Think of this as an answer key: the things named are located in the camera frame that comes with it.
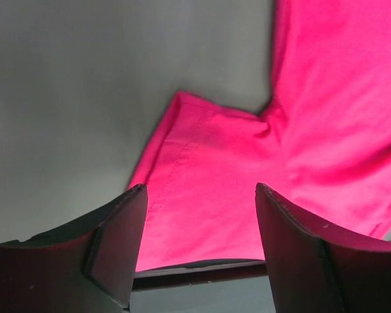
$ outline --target pink cloth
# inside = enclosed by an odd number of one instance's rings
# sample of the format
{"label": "pink cloth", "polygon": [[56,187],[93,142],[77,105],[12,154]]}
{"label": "pink cloth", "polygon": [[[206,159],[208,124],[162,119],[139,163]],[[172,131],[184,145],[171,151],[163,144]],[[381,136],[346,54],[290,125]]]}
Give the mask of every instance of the pink cloth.
{"label": "pink cloth", "polygon": [[347,229],[391,228],[391,0],[279,0],[260,117],[179,93],[131,185],[149,210],[137,271],[263,259],[254,193],[266,183]]}

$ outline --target pink fabric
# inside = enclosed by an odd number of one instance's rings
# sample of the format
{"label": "pink fabric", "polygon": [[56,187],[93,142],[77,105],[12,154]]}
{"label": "pink fabric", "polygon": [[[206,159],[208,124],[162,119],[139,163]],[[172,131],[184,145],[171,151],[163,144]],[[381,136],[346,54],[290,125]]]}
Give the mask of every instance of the pink fabric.
{"label": "pink fabric", "polygon": [[137,271],[263,258],[257,182],[347,229],[391,228],[391,0],[279,0],[260,117],[179,93],[131,185],[149,211]]}

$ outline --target gray background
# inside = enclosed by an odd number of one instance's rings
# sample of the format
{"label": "gray background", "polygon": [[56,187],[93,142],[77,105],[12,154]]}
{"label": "gray background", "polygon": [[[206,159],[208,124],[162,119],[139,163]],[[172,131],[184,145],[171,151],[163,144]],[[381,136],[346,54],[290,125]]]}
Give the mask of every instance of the gray background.
{"label": "gray background", "polygon": [[[120,194],[176,90],[260,110],[270,96],[272,7],[0,0],[0,242]],[[273,311],[266,278],[211,286],[132,299],[147,313]]]}

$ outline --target gray surface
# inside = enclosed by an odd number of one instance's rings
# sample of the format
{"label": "gray surface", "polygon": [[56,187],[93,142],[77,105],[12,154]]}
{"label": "gray surface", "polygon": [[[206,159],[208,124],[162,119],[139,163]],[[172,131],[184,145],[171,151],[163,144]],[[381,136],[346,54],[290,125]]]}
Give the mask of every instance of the gray surface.
{"label": "gray surface", "polygon": [[0,242],[125,188],[178,89],[258,110],[270,0],[0,1]]}
{"label": "gray surface", "polygon": [[183,286],[168,289],[135,291],[132,313],[274,313],[274,303],[267,276]]}

